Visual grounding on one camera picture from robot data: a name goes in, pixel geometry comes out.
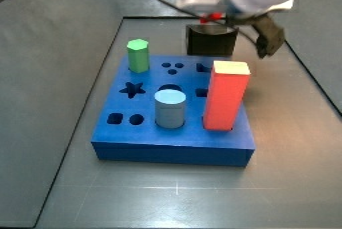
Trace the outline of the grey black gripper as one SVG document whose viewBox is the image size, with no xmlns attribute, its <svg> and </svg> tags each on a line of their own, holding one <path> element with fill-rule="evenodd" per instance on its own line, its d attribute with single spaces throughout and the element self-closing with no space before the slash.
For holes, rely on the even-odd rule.
<svg viewBox="0 0 342 229">
<path fill-rule="evenodd" d="M 218 23 L 198 25 L 220 25 L 248 38 L 239 26 L 251 26 L 258 38 L 251 40 L 259 58 L 272 56 L 284 43 L 284 30 L 272 21 L 268 13 L 283 9 L 282 3 L 259 4 L 256 0 L 175 0 L 176 8 L 186 14 L 200 18 L 203 14 L 219 12 L 222 20 Z"/>
</svg>

